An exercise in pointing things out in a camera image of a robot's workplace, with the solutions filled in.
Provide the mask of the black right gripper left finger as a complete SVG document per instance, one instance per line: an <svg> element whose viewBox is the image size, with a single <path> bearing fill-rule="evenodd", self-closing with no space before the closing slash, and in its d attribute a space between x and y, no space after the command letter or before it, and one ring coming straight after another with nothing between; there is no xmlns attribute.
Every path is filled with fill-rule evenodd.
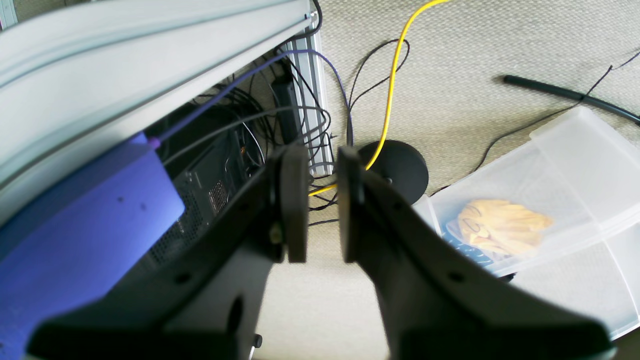
<svg viewBox="0 0 640 360"><path fill-rule="evenodd" d="M37 360L249 360L269 273L307 259L309 157L269 158L203 237L165 267L37 328Z"/></svg>

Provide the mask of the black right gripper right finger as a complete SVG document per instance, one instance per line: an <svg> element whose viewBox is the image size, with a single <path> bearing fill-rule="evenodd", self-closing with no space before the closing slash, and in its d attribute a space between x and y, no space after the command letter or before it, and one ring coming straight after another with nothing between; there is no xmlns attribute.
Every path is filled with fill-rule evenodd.
<svg viewBox="0 0 640 360"><path fill-rule="evenodd" d="M490 275L447 244L358 152L338 150L343 259L374 285L392 360L610 360L603 325Z"/></svg>

